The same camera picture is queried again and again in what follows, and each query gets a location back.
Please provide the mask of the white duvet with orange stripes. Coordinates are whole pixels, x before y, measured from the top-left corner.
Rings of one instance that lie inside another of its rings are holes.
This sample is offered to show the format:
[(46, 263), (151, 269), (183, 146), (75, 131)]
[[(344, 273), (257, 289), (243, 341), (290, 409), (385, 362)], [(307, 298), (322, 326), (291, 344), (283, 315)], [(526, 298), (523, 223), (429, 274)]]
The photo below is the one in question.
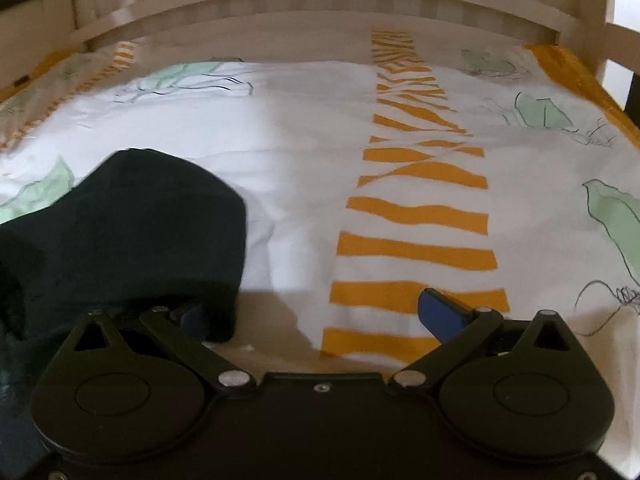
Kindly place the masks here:
[[(171, 464), (36, 479), (634, 479), (639, 131), (526, 47), (414, 34), (460, 129), (380, 125), (370, 32), (134, 62), (1, 145), (1, 226), (126, 150), (211, 172), (246, 205), (232, 400)], [(441, 344), (434, 288), (472, 311)]]

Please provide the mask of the cream wooden bed frame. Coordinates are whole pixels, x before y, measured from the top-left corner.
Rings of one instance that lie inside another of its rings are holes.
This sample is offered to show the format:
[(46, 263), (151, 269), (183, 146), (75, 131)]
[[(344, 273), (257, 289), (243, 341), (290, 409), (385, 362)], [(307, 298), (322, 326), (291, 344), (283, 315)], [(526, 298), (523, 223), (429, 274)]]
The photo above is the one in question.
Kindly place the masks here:
[(10, 148), (64, 102), (126, 70), (134, 38), (230, 39), (259, 26), (277, 44), (307, 34), (303, 54), (318, 49), (323, 29), (367, 29), (380, 125), (409, 130), (423, 119), (460, 129), (451, 92), (410, 40), (460, 32), (524, 44), (551, 80), (637, 134), (638, 96), (619, 106), (600, 85), (606, 62), (639, 66), (639, 34), (613, 13), (613, 0), (1, 0), (1, 145)]

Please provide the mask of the dark navy garment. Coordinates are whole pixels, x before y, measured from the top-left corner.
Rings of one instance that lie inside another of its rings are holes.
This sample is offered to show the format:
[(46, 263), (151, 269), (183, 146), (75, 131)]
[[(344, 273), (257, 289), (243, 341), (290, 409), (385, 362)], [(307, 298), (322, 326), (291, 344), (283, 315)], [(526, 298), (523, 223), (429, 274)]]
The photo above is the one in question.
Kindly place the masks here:
[[(1, 474), (157, 467), (232, 400), (208, 350), (235, 331), (247, 211), (204, 168), (119, 151), (1, 227)], [(180, 327), (208, 310), (206, 333)]]

